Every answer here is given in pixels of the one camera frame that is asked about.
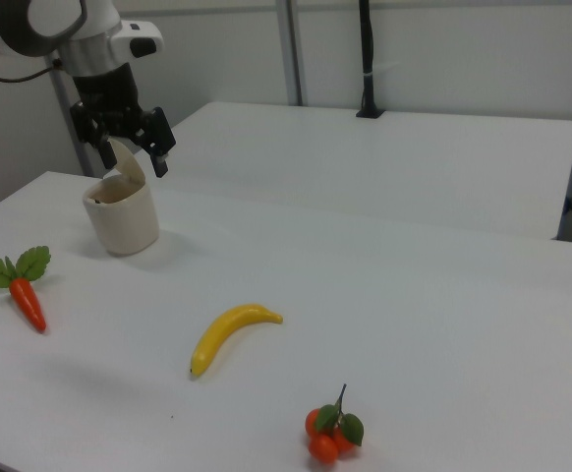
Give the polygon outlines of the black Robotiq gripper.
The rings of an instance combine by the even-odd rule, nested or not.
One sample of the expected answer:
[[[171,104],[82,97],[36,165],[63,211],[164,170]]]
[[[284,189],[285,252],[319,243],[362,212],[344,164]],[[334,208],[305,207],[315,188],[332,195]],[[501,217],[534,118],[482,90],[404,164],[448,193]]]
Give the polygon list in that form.
[[[73,77],[80,101],[70,108],[80,142],[98,151],[107,170],[117,164],[109,135],[126,138],[146,151],[157,178],[168,172],[169,151],[176,145],[162,108],[143,111],[131,66],[98,76]]]

